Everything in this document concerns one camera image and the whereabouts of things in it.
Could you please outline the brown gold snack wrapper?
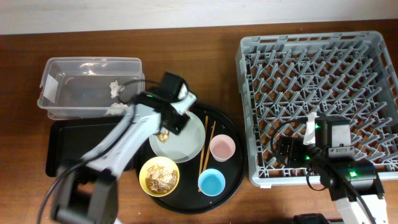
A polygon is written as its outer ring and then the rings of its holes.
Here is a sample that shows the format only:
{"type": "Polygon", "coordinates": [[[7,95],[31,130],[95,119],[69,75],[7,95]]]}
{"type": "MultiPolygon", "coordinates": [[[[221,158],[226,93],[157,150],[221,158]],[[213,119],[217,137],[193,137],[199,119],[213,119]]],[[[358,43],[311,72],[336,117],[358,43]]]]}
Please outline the brown gold snack wrapper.
{"type": "Polygon", "coordinates": [[[169,130],[166,130],[166,131],[164,131],[164,132],[158,134],[158,135],[157,135],[157,139],[158,139],[160,142],[166,142],[166,141],[169,140],[169,136],[170,136],[170,132],[169,132],[169,130]]]}

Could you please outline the grey plate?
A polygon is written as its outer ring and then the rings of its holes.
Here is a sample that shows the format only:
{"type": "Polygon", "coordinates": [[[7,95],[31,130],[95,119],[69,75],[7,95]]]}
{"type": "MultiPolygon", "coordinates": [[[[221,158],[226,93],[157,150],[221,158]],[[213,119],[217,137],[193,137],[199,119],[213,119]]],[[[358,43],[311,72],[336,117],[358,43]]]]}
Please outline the grey plate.
{"type": "Polygon", "coordinates": [[[201,119],[192,112],[187,125],[178,135],[169,134],[168,140],[162,142],[157,136],[149,138],[150,146],[157,156],[168,157],[175,163],[187,162],[201,152],[205,143],[205,127],[201,119]]]}

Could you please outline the white tissue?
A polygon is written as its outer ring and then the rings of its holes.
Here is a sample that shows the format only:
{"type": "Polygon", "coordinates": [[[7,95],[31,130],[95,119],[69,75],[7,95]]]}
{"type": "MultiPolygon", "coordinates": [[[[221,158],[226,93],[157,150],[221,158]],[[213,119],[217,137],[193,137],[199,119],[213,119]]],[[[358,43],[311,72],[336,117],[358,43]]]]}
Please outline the white tissue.
{"type": "Polygon", "coordinates": [[[111,108],[105,113],[105,116],[120,116],[126,112],[128,105],[124,103],[113,103],[111,108]]]}
{"type": "Polygon", "coordinates": [[[110,91],[111,98],[116,98],[125,89],[125,86],[120,85],[117,80],[114,82],[111,82],[109,87],[111,89],[111,91],[110,91]]]}

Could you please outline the blue cup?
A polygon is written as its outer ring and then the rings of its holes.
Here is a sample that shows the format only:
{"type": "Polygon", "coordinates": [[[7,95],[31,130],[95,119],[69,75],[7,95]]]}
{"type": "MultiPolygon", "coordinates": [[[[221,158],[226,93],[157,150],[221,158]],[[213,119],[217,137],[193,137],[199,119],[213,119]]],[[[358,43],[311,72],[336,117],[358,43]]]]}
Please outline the blue cup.
{"type": "Polygon", "coordinates": [[[200,174],[198,187],[203,194],[215,197],[224,191],[226,180],[219,170],[207,169],[200,174]]]}

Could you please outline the yellow bowl with food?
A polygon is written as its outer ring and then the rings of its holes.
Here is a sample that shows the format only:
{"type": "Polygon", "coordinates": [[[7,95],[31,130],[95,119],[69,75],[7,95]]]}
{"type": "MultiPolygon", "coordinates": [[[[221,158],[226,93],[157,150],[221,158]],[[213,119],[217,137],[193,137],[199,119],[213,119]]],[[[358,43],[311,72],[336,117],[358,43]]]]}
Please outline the yellow bowl with food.
{"type": "Polygon", "coordinates": [[[179,169],[167,157],[153,157],[145,162],[139,172],[139,183],[145,193],[164,197],[173,192],[179,182],[179,169]]]}

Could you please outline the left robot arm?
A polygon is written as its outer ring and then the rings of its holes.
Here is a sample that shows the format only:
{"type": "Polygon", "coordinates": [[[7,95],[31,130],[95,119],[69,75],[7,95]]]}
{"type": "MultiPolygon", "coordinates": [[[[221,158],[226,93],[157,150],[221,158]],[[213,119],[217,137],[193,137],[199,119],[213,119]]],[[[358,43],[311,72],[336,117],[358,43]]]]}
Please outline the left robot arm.
{"type": "Polygon", "coordinates": [[[119,223],[118,179],[140,147],[162,129],[179,134],[188,123],[187,110],[197,101],[180,76],[166,72],[161,82],[129,97],[126,113],[112,131],[58,176],[40,206],[48,199],[50,217],[59,223],[119,223]]]}

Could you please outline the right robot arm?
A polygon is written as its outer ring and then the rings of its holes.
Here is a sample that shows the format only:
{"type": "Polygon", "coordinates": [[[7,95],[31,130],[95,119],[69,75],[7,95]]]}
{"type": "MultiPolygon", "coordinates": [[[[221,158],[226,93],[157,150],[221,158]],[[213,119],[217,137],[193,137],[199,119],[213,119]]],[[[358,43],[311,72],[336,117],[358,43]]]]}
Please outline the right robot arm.
{"type": "Polygon", "coordinates": [[[304,138],[271,135],[276,160],[293,169],[316,174],[328,190],[343,223],[388,223],[384,188],[378,171],[368,160],[354,158],[350,121],[340,116],[310,113],[293,119],[305,125],[304,138]]]}

